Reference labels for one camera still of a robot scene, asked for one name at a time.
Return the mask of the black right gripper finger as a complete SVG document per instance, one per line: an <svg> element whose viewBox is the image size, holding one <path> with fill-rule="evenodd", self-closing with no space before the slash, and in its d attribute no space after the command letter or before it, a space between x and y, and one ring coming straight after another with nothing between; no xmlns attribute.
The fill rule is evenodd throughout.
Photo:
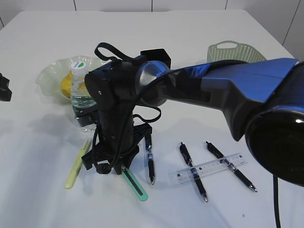
<svg viewBox="0 0 304 228"><path fill-rule="evenodd" d="M114 170L116 174L117 175L122 174L123 166L126 168L130 168L133 159L138 153L139 152L132 152L128 155L124 155L122 158L119 158L117 164L114 166Z"/></svg>

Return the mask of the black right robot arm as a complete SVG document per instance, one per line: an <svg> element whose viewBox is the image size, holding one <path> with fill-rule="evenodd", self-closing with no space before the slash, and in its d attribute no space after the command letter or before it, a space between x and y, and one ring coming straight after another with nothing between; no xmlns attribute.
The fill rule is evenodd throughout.
<svg viewBox="0 0 304 228"><path fill-rule="evenodd" d="M274 176L304 184L304 65L293 58L245 63L223 60L170 70L161 61L112 59L89 72L85 85L99 112L100 143L83 158L108 174L133 159L137 105L167 100L220 110L235 141Z"/></svg>

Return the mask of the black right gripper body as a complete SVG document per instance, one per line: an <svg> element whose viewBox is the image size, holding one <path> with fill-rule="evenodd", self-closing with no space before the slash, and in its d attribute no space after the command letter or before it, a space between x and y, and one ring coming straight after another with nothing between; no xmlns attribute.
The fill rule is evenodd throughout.
<svg viewBox="0 0 304 228"><path fill-rule="evenodd" d="M97 132L99 143L82 157L87 170L96 162L114 159L118 137L127 110L136 97L134 88L137 67L121 60L106 63L85 76L85 85L97 104L100 121Z"/></svg>

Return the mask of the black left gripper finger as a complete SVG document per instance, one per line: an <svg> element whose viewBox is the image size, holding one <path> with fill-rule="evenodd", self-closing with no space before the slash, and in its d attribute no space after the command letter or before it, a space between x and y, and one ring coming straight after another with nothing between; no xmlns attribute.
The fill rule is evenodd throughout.
<svg viewBox="0 0 304 228"><path fill-rule="evenodd" d="M10 102L12 91L9 89L10 80L0 73L0 100L3 102Z"/></svg>

